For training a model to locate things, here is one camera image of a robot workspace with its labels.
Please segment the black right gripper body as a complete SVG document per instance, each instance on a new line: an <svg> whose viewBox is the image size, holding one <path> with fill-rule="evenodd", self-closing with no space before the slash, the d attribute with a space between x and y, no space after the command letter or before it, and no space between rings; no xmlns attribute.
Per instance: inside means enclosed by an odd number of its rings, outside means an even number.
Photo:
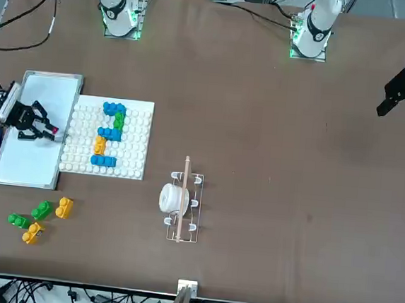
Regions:
<svg viewBox="0 0 405 303"><path fill-rule="evenodd" d="M5 121L8 127L13 126L19 131L27 131L33 127L35 113L32 106L17 101Z"/></svg>

